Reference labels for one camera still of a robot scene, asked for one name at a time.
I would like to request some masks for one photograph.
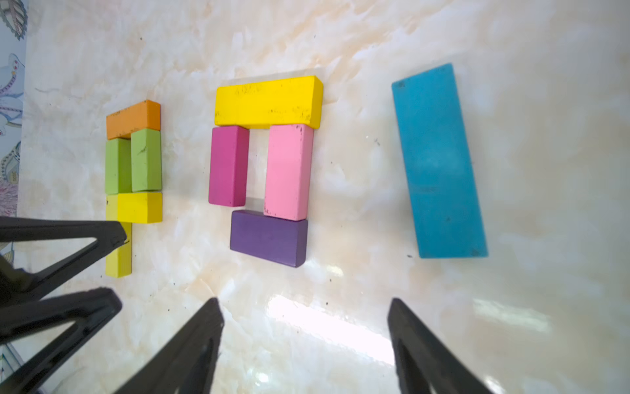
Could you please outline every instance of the wooden block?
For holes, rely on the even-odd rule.
[[[142,224],[161,222],[162,193],[119,194],[118,221]]]
[[[246,129],[306,124],[318,129],[323,92],[315,76],[224,86],[217,89],[214,124]]]
[[[105,274],[114,278],[131,274],[131,242],[124,243],[105,257]]]
[[[110,139],[105,143],[105,193],[131,192],[131,142]]]
[[[161,130],[160,105],[150,100],[107,116],[107,139],[131,138],[142,129]]]
[[[161,133],[142,129],[131,134],[131,185],[133,192],[162,190]]]
[[[265,215],[289,220],[306,219],[312,150],[312,128],[303,124],[271,127]]]
[[[306,260],[308,221],[233,211],[230,249],[272,262],[299,267]]]
[[[249,130],[239,126],[212,129],[208,202],[227,207],[245,205]]]
[[[105,207],[105,219],[118,221],[118,195],[117,194],[107,196],[107,205]],[[125,243],[131,242],[131,229],[132,229],[131,223],[120,222],[120,224],[122,224],[122,228],[125,229],[125,233],[127,234],[127,239],[125,240]]]
[[[392,90],[420,257],[488,256],[452,64]]]

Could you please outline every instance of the yellow block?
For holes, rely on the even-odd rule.
[[[112,194],[107,196],[107,206],[105,207],[105,219],[107,220],[118,220],[118,194]],[[131,223],[128,222],[120,222],[122,224],[122,228],[125,229],[127,233],[127,242],[131,242]]]
[[[162,193],[118,194],[118,221],[158,223],[162,221]]]
[[[315,76],[217,89],[214,124],[246,129],[306,124],[319,128],[324,85]]]
[[[105,257],[105,274],[120,278],[131,274],[131,242],[127,242]]]

